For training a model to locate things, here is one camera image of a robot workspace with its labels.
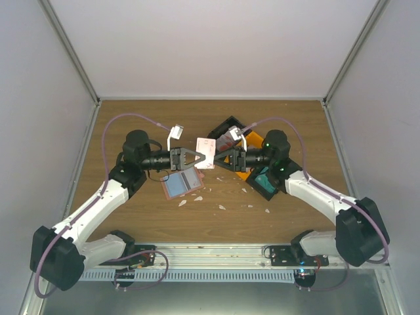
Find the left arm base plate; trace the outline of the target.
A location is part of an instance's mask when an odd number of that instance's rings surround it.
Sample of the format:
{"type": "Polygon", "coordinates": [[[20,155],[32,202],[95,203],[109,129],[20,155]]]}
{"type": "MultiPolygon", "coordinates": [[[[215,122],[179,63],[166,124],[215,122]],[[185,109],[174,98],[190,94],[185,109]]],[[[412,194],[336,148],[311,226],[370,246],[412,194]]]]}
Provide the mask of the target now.
{"type": "Polygon", "coordinates": [[[127,268],[153,266],[155,254],[150,251],[156,250],[154,245],[134,244],[127,246],[121,258],[135,254],[134,257],[124,259],[123,261],[106,261],[103,266],[126,266],[127,268]]]}

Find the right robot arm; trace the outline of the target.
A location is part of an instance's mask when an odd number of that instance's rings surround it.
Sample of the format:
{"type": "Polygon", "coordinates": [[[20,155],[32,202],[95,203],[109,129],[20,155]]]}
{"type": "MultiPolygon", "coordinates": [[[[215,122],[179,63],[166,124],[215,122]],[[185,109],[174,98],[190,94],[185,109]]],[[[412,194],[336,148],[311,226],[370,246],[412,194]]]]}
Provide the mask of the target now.
{"type": "Polygon", "coordinates": [[[283,131],[269,131],[261,148],[248,148],[237,126],[226,134],[234,145],[215,156],[218,166],[241,173],[251,169],[248,178],[257,183],[258,190],[266,188],[260,180],[266,177],[274,192],[300,199],[334,224],[333,231],[307,230],[291,240],[295,264],[304,266],[318,255],[338,256],[351,266],[387,262],[390,238],[372,199],[346,196],[309,175],[289,157],[291,146],[283,131]]]}

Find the pink card holder wallet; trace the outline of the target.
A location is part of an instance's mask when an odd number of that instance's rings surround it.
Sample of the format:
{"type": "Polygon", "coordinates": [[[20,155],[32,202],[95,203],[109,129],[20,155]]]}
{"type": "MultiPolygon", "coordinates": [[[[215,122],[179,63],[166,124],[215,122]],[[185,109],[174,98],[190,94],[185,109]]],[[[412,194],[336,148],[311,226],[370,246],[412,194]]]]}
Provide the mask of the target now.
{"type": "Polygon", "coordinates": [[[168,200],[181,197],[204,187],[204,174],[195,167],[178,171],[161,178],[165,197],[168,200]]]}

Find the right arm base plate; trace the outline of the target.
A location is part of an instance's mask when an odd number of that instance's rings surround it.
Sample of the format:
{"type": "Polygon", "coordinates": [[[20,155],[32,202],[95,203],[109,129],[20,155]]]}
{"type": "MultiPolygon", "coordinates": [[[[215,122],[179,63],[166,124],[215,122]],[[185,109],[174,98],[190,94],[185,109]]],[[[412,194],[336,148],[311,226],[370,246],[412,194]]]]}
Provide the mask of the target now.
{"type": "Polygon", "coordinates": [[[270,260],[271,266],[318,267],[329,266],[329,259],[323,255],[308,256],[295,254],[290,245],[268,245],[263,255],[270,260]]]}

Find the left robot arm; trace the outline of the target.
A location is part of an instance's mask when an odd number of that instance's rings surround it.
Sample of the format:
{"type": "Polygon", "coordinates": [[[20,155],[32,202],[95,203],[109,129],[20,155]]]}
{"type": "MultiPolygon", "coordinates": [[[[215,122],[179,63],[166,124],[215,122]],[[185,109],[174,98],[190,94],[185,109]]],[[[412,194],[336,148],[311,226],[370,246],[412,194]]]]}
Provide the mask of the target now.
{"type": "Polygon", "coordinates": [[[76,211],[52,228],[41,226],[32,240],[30,269],[35,284],[47,280],[56,288],[72,288],[84,271],[104,263],[127,265],[135,259],[134,241],[121,231],[100,240],[91,234],[146,182],[148,171],[184,171],[205,161],[205,155],[186,148],[152,150],[154,141],[142,130],[128,133],[115,166],[100,188],[76,211]]]}

